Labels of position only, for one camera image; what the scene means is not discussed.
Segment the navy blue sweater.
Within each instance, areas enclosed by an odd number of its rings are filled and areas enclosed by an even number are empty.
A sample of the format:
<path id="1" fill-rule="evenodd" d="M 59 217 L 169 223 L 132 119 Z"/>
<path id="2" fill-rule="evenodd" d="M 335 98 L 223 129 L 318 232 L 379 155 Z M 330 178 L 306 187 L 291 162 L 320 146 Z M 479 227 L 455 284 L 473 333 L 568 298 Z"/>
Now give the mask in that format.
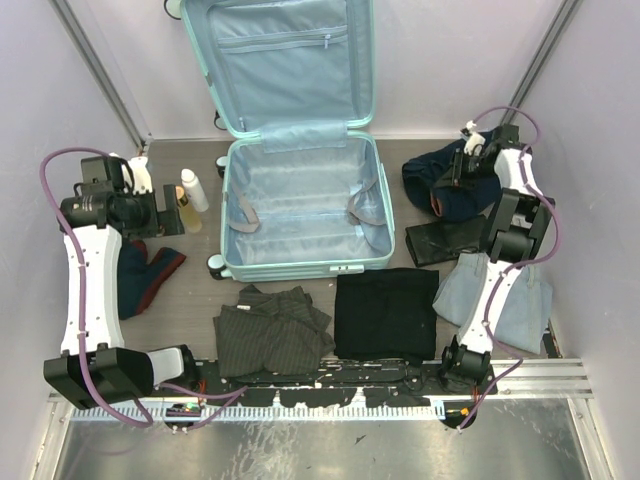
<path id="1" fill-rule="evenodd" d="M 456 140 L 439 150 L 412 158 L 402 166 L 404 191 L 412 205 L 448 222 L 464 222 L 501 197 L 502 188 L 496 175 L 478 179 L 471 189 L 435 186 L 451 166 L 455 151 L 463 149 L 465 143 L 464 139 Z"/>

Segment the grey pinstriped shirt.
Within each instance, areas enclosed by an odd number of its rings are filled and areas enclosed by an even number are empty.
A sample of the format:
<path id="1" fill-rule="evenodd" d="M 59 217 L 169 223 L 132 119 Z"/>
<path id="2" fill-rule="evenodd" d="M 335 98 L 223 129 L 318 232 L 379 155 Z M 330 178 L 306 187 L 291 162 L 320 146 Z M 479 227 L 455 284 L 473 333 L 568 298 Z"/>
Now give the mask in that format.
<path id="1" fill-rule="evenodd" d="M 222 306 L 213 318 L 219 373 L 225 378 L 261 371 L 312 373 L 335 349 L 330 323 L 300 286 L 265 293 L 249 285 L 235 305 Z"/>

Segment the black garment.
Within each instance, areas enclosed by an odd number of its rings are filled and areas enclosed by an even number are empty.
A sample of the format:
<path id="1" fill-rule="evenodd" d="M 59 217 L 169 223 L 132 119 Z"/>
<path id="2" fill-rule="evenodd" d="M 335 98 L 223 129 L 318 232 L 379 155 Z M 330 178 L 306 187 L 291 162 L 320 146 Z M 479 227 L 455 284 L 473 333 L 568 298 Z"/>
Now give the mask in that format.
<path id="1" fill-rule="evenodd" d="M 335 355 L 361 361 L 402 358 L 412 364 L 434 359 L 438 287 L 438 272 L 416 268 L 338 277 Z"/>

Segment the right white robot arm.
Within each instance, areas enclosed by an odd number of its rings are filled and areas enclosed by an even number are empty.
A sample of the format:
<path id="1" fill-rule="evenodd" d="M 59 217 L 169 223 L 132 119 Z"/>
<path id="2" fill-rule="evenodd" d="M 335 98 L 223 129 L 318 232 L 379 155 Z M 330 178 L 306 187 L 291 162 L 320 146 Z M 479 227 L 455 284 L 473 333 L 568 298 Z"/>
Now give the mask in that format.
<path id="1" fill-rule="evenodd" d="M 538 254 L 549 224 L 555 221 L 555 201 L 538 187 L 532 147 L 519 141 L 517 126 L 501 125 L 486 138 L 471 120 L 462 128 L 461 137 L 465 144 L 455 150 L 442 183 L 469 187 L 494 174 L 501 196 L 479 241 L 483 253 L 479 293 L 467 321 L 444 348 L 438 369 L 440 385 L 452 394 L 466 388 L 473 392 L 492 389 L 491 354 L 498 344 L 495 331 L 502 310 L 523 269 L 548 259 Z"/>

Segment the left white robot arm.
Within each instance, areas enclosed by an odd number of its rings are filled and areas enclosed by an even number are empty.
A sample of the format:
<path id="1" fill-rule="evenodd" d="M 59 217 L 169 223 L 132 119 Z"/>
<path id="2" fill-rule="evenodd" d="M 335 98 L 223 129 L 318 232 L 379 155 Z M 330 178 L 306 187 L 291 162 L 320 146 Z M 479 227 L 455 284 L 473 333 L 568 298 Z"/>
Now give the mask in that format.
<path id="1" fill-rule="evenodd" d="M 143 313 L 186 257 L 146 239 L 184 232 L 175 187 L 159 209 L 145 156 L 126 160 L 87 149 L 72 196 L 53 205 L 69 266 L 68 313 L 58 357 L 45 361 L 46 382 L 75 407 L 140 399 L 161 384 L 194 393 L 200 372 L 186 345 L 143 352 L 126 347 L 121 323 Z"/>

